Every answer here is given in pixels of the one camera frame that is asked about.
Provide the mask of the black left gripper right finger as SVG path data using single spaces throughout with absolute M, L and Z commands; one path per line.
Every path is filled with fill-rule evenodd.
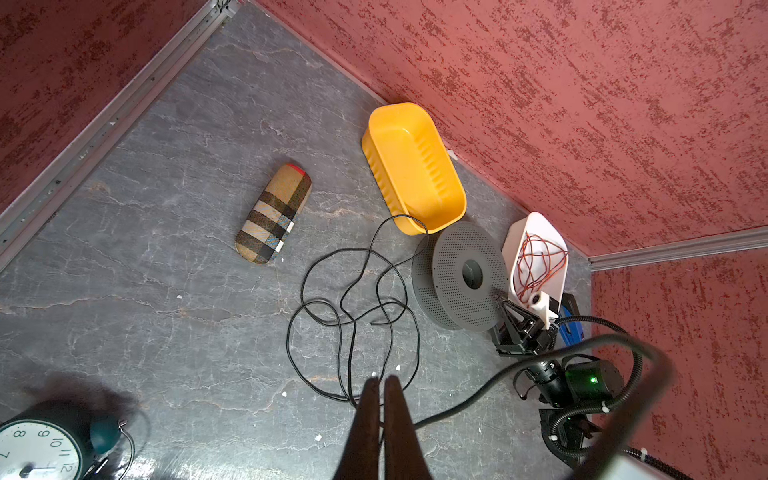
M 384 384 L 384 463 L 386 479 L 431 479 L 399 379 Z

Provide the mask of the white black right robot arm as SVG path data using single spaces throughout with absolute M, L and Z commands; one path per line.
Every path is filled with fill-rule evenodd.
M 554 350 L 560 333 L 586 322 L 603 326 L 612 333 L 624 334 L 619 325 L 594 316 L 569 316 L 546 323 L 516 303 L 497 298 L 501 314 L 491 331 L 501 356 L 537 357 Z M 583 444 L 601 428 L 588 417 L 607 414 L 620 406 L 641 379 L 643 359 L 633 355 L 630 376 L 625 380 L 608 360 L 587 353 L 574 353 L 560 360 L 540 361 L 518 372 L 539 391 L 542 437 L 548 450 L 570 467 L 585 459 L 589 448 Z

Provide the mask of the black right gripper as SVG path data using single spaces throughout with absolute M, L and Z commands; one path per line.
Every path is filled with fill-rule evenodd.
M 507 298 L 496 299 L 499 320 L 491 329 L 491 339 L 501 356 L 535 356 L 551 350 L 557 338 L 553 324 L 547 325 Z

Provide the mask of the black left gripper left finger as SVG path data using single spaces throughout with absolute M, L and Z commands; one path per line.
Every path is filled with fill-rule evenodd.
M 379 379 L 363 387 L 334 479 L 377 479 L 379 470 Z

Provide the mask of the grey perforated cable spool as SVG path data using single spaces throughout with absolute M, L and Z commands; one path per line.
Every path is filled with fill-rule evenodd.
M 510 286 L 499 246 L 470 221 L 431 235 L 413 258 L 411 278 L 426 317 L 448 330 L 490 330 L 501 318 L 499 301 Z

